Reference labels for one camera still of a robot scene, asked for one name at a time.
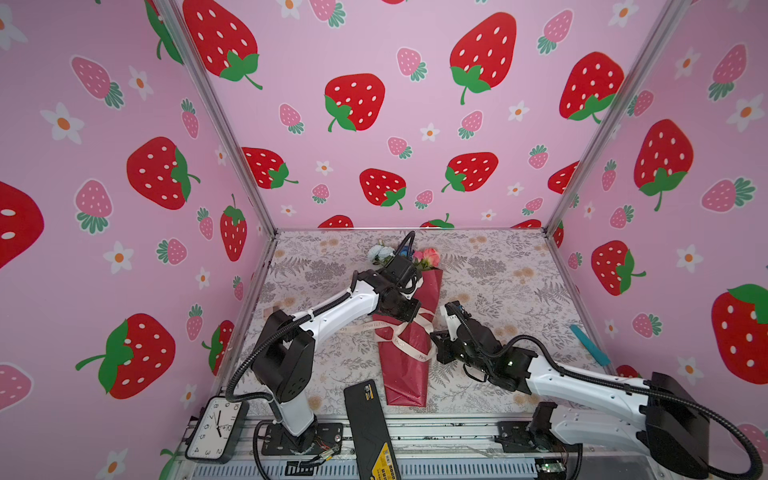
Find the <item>white fake flower stem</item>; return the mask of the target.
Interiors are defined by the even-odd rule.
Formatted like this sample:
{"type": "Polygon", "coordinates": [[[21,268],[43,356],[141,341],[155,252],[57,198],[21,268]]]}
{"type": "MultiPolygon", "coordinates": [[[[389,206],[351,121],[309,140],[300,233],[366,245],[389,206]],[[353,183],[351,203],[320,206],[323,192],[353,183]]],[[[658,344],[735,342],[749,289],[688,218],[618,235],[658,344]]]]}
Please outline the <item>white fake flower stem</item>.
{"type": "Polygon", "coordinates": [[[380,243],[367,252],[367,258],[373,265],[385,266],[395,257],[395,249],[380,243]]]}

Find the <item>large pink fake rose stem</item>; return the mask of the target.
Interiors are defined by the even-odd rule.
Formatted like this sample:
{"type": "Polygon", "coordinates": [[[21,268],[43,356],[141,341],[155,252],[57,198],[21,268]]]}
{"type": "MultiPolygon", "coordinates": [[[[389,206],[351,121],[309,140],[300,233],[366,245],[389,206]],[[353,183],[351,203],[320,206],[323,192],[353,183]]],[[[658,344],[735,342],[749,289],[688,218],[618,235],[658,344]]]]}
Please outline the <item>large pink fake rose stem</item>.
{"type": "Polygon", "coordinates": [[[426,248],[413,254],[414,264],[420,271],[437,269],[440,266],[441,255],[435,248],[426,248]]]}

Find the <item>dark red wrapping paper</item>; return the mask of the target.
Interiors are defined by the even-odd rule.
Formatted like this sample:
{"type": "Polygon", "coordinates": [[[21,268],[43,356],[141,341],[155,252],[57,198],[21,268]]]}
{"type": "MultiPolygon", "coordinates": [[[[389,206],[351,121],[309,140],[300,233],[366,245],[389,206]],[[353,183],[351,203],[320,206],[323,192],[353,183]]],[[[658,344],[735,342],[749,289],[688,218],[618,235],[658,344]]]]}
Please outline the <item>dark red wrapping paper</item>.
{"type": "Polygon", "coordinates": [[[427,404],[429,366],[436,354],[430,334],[434,331],[442,278],[441,269],[422,273],[423,283],[414,295],[421,307],[412,322],[373,316],[377,324],[389,324],[374,330],[389,406],[425,407],[427,404]]]}

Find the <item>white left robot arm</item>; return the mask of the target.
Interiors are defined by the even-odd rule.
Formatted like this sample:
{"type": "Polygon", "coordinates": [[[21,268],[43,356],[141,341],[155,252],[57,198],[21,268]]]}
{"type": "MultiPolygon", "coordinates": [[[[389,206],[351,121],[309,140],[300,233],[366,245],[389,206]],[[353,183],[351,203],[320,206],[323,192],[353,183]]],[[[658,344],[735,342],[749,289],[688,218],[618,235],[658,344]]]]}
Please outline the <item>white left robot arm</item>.
{"type": "Polygon", "coordinates": [[[393,342],[421,311],[415,298],[422,274],[413,262],[415,233],[407,233],[393,256],[377,270],[354,272],[340,293],[305,311],[270,314],[256,346],[236,368],[224,390],[230,402],[268,402],[291,452],[304,454],[316,445],[319,424],[304,393],[313,371],[316,346],[354,320],[370,315],[392,319],[374,322],[388,329],[393,342]]]}

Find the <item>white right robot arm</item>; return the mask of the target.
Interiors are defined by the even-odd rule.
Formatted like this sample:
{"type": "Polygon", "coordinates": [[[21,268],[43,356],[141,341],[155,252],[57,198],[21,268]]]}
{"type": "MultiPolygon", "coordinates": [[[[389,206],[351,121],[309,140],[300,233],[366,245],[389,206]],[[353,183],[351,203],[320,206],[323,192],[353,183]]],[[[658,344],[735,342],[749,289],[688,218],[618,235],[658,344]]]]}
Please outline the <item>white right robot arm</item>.
{"type": "Polygon", "coordinates": [[[691,479],[733,479],[735,473],[709,463],[710,427],[718,424],[749,458],[740,478],[759,479],[764,473],[760,452],[746,434],[668,375],[624,378],[567,367],[531,335],[501,344],[457,301],[441,306],[439,314],[447,327],[430,337],[440,363],[458,361],[467,374],[481,372],[481,383],[544,398],[529,425],[533,437],[636,451],[691,479]]]}

